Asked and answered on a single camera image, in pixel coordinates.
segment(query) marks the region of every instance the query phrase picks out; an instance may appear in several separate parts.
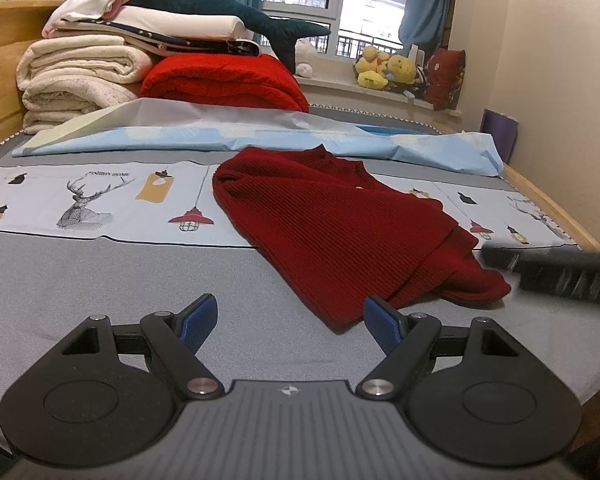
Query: dark teal plush toy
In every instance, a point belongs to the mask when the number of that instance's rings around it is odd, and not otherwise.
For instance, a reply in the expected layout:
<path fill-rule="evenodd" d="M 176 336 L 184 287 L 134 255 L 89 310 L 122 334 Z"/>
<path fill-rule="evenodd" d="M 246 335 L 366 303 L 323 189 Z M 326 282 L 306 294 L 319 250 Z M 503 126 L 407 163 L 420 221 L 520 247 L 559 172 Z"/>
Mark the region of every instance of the dark teal plush toy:
<path fill-rule="evenodd" d="M 273 52 L 292 74 L 296 72 L 296 41 L 331 33 L 326 27 L 303 20 L 274 20 L 235 0 L 131 0 L 127 5 L 178 14 L 237 16 L 245 27 L 269 40 Z"/>

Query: red lamp print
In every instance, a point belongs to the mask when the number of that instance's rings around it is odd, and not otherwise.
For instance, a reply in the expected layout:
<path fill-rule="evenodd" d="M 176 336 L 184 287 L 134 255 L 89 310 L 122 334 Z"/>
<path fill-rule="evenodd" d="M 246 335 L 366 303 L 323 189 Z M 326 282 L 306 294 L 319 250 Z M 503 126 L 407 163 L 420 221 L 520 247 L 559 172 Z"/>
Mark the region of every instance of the red lamp print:
<path fill-rule="evenodd" d="M 486 227 L 482 227 L 477 222 L 471 220 L 471 229 L 469 229 L 474 234 L 477 234 L 480 238 L 484 238 L 485 240 L 491 240 L 491 234 L 493 231 L 491 229 L 487 229 Z"/>
<path fill-rule="evenodd" d="M 184 215 L 176 216 L 169 220 L 170 224 L 180 224 L 178 227 L 181 231 L 197 231 L 201 224 L 213 224 L 214 221 L 211 218 L 205 217 L 198 209 L 198 200 L 202 194 L 202 188 L 205 185 L 206 176 L 209 174 L 209 167 L 206 168 L 206 173 L 200 184 L 198 190 L 198 196 L 196 197 L 196 203 L 192 209 L 189 209 Z"/>

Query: wooden headboard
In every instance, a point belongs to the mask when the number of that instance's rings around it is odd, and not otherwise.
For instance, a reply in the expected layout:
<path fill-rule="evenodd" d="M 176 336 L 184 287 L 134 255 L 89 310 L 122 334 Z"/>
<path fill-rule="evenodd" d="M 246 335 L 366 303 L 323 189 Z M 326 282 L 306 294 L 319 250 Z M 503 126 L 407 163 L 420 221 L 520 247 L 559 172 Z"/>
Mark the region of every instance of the wooden headboard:
<path fill-rule="evenodd" d="M 60 2 L 0 2 L 0 142 L 22 127 L 24 108 L 15 70 Z"/>

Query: white folded quilt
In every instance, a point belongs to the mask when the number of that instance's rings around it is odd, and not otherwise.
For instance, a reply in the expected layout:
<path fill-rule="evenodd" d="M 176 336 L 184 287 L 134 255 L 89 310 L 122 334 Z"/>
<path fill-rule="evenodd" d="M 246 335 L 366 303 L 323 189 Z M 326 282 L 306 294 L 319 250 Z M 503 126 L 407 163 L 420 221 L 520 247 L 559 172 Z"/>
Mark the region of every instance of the white folded quilt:
<path fill-rule="evenodd" d="M 119 36 L 85 34 L 31 44 L 16 69 L 20 90 L 36 76 L 92 76 L 112 83 L 142 81 L 154 65 L 149 54 Z"/>
<path fill-rule="evenodd" d="M 79 115 L 137 98 L 129 88 L 93 76 L 39 75 L 22 95 L 22 103 L 29 110 L 22 127 L 26 134 L 35 134 Z"/>

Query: plush whale tail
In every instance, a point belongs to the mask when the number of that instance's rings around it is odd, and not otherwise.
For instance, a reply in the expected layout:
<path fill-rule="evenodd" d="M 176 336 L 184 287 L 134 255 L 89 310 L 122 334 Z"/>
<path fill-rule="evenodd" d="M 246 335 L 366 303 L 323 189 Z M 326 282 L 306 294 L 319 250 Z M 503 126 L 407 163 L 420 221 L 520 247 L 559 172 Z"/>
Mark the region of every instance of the plush whale tail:
<path fill-rule="evenodd" d="M 267 29 L 262 33 L 263 36 L 269 40 L 273 52 L 292 74 L 296 73 L 296 41 L 300 38 L 328 36 L 331 33 L 326 27 L 303 20 L 270 19 Z"/>

